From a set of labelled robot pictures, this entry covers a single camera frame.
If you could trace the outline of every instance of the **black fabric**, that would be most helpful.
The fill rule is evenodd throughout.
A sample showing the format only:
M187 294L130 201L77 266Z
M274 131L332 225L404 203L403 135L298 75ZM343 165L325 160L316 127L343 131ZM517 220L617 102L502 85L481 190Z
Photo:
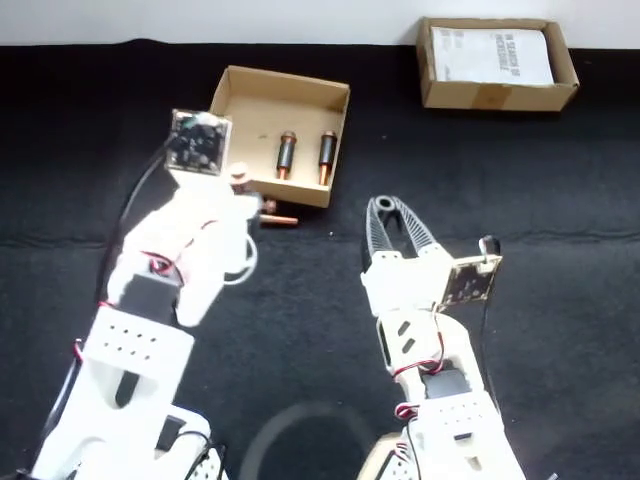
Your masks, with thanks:
M255 275L196 331L176 401L229 444L232 478L252 480L250 445L288 408L302 420L267 450L261 479L354 479L400 428L359 280L364 208L384 193L455 255L502 240L488 358L528 478L637 478L638 54L573 56L575 101L532 116L424 110L410 47L0 48L0 471L23 465L90 327L107 235L171 109L207 109L239 64L353 94L331 207L292 207L298 229L261 231ZM155 175L134 221L170 189ZM480 308L455 313L475 338Z

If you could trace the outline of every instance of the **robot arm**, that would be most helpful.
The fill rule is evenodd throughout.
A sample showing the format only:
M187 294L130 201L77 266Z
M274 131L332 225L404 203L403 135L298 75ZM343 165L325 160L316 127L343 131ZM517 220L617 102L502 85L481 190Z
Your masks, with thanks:
M18 478L227 478L207 420L172 402L195 341L184 327L257 261L248 225L260 198L235 194L220 176L229 132L224 119L187 115L165 144L179 188L126 236L107 299Z
M406 230L413 255L392 244L392 221ZM385 366L404 392L395 415L407 423L379 442L360 480L524 480L468 332L443 313L488 299L502 259L487 251L488 243L480 241L478 256L455 259L400 199L370 200L362 283Z

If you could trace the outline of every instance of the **wire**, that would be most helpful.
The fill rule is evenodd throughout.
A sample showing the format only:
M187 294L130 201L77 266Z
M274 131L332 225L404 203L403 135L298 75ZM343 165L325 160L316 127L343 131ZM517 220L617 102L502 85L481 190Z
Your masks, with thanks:
M82 348L80 347L80 345L82 345L82 339L76 338L76 341L73 342L73 356L76 358L76 360L82 363L84 362L84 357L82 356Z
M247 281L249 277L253 275L253 272L256 270L256 266L258 265L258 247L256 246L255 240L248 233L247 233L247 244L249 245L249 248L252 252L251 256L249 257L250 262L247 265L247 268L244 270L244 272L242 272L242 275L240 275L240 277L234 280L225 280L224 282L225 285L240 285L241 283L244 283L245 281Z
M213 442L213 440L211 440L211 438L209 438L207 435L197 430L187 430L185 432L182 432L178 434L178 436L176 437L176 440L186 435L195 435L197 437L202 438L205 442L205 445L202 448L200 454L198 454L198 456L195 458L195 460L191 464L191 467L189 468L187 475L184 477L185 480L189 480L189 478L191 478L191 476L196 471L198 466L209 457L209 450L211 450L212 448L217 450L216 447L220 448L221 450L221 452L218 452L218 454L220 455L220 466L218 467L218 475L216 476L216 480L221 480L222 473L224 472L226 457L227 457L227 446L223 443L216 445Z
M402 402L396 406L393 413L399 420L409 420L418 415L419 407L416 403Z
M498 403L498 397L496 396L496 390L493 383L493 378L491 377L491 373L489 372L489 366L487 365L487 346L486 346L486 330L487 323L489 318L489 298L484 302L484 307L482 308L482 320L480 321L480 373L482 375L482 379L485 383L487 393L491 397L493 404L500 415L500 404Z
M421 360L419 362L412 363L411 365L406 365L404 367L401 367L393 373L392 375L393 379L395 380L396 377L400 375L402 372L406 372L407 370L410 370L416 367L420 368L423 372L429 375L435 375L436 373L441 372L442 368L444 367L444 339L442 337L442 332L439 329L438 329L438 342L440 342L440 359Z
M413 461L416 464L416 471L418 473L418 480L422 480L422 474L420 472L420 461L418 460L418 454L416 452L416 447L413 444L413 439L411 438L411 424L414 422L415 420L411 420L408 424L407 424L407 438L409 439L409 443L411 444L411 450L413 451Z
M44 442L47 440L47 437L51 434L56 425L60 421L60 417L62 415L62 411L64 410L67 401L69 400L69 396L71 395L71 390L73 388L73 384L78 376L78 372L80 371L80 367L82 366L82 360L78 356L73 356L73 361L69 370L67 372L67 376L64 379L64 383L62 384L62 388L60 389L60 393L56 398L53 407L49 411L49 415L47 416L47 420L44 422L44 427L42 428L42 432L40 432L40 439L36 449L32 452L29 461L27 463L27 472L31 472L33 467L35 467L36 461L38 459L38 455L44 446Z
M191 478L191 475L193 475L193 472L196 471L198 466L207 459L209 455L209 450L213 447L213 442L207 435L205 435L202 432L198 432L197 430L187 430L186 432L182 432L178 434L178 436L176 437L176 440L186 435L195 435L204 440L204 447L202 447L202 450L196 456L195 460L191 464L191 467L189 467L189 470L187 471L187 475L184 477L184 480L189 480L189 478Z
M111 232L109 240L107 241L106 249L100 262L100 267L98 268L98 274L96 276L96 291L94 294L96 303L102 300L102 290L104 289L104 282L107 274L107 269L109 267L109 261L111 260L113 249L122 240L122 231L124 230L125 222L129 217L129 214L131 213L133 202L135 201L136 197L140 193L140 190L142 190L143 185L147 182L151 174L155 172L160 165L162 165L165 160L167 149L176 138L177 135L175 133L169 135L169 137L164 141L160 148L158 148L153 153L153 155L149 159L147 166L138 177L138 180L129 192L127 199L120 209L120 214L118 215L116 225Z

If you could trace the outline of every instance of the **cardboard box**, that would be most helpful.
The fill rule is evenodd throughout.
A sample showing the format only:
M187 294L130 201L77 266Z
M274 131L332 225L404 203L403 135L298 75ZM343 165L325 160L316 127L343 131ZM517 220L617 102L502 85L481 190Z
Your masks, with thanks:
M349 85L285 73L229 66L211 104L211 113L233 123L227 165L244 162L255 189L276 200L329 206L338 169L340 141L349 103ZM276 178L280 137L297 137L289 178ZM320 185L321 136L338 134L328 185Z
M547 42L555 84L526 86L437 80L432 26L540 30ZM424 18L419 27L417 55L422 103L427 108L557 112L571 100L580 85L559 25L546 20Z

